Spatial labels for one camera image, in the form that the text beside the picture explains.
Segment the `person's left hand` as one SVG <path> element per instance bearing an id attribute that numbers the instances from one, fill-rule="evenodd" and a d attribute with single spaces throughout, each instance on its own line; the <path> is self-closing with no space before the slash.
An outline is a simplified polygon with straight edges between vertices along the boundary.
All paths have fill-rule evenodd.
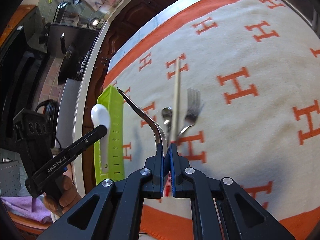
<path id="1" fill-rule="evenodd" d="M 44 196 L 43 199 L 45 207 L 58 216 L 60 215 L 59 209 L 61 209 L 61 213 L 64 214 L 81 200 L 81 196 L 78 193 L 76 186 L 68 176 L 63 176 L 62 188 L 63 193 L 58 202 L 50 196 Z"/>

